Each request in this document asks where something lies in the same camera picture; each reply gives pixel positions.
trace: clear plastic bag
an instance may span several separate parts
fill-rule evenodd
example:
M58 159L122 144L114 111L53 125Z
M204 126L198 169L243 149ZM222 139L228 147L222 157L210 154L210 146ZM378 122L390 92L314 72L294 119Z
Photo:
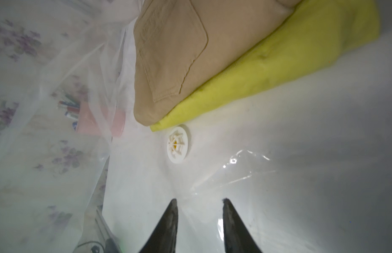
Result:
M92 194L104 192L130 21L111 22L109 5L0 1L1 252L72 252ZM102 136L75 133L57 109L65 94L90 103Z

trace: white surface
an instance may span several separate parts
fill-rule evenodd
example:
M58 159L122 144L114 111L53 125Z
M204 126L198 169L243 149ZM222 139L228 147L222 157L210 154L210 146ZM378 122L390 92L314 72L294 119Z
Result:
M265 253L392 252L392 1L380 2L376 42L185 123L191 145L181 164L166 156L171 129L151 133L128 113L103 209L122 249L138 252L177 198L177 252L224 252L227 197Z

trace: white valve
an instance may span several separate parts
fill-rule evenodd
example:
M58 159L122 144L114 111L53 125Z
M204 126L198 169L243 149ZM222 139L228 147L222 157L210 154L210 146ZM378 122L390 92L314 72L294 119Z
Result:
M175 127L168 136L168 157L174 164L181 163L186 156L189 141L186 131L181 127Z

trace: floral fabric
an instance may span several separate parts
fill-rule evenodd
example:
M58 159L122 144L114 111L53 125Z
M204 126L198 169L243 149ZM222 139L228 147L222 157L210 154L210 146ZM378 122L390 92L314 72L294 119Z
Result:
M27 124L19 122L39 73L111 2L0 0L0 151L11 143L0 157L0 252L72 252L85 211L102 204L107 144L76 134L57 108L65 93L88 101L87 67L40 94Z

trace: marker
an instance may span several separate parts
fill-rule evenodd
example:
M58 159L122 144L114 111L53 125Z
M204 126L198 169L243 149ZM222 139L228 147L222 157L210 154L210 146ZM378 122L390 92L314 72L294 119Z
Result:
M79 118L79 115L77 115L76 113L72 113L72 112L66 112L65 116L67 116L67 118L73 119L73 120L78 120L78 118Z
M65 101L59 101L58 104L59 105L70 106L70 107L74 107L74 108L79 109L79 105L73 104L73 103L69 103L69 102L65 102Z
M68 112L79 114L79 108L67 106L65 104L58 104L58 109L67 109Z
M77 125L78 125L78 122L77 122L77 121L75 121L75 122L72 123L72 127L73 127L73 129L74 129L75 131L77 130Z
M79 106L79 102L77 102L70 94L64 92L65 97L70 100L72 103L77 104Z

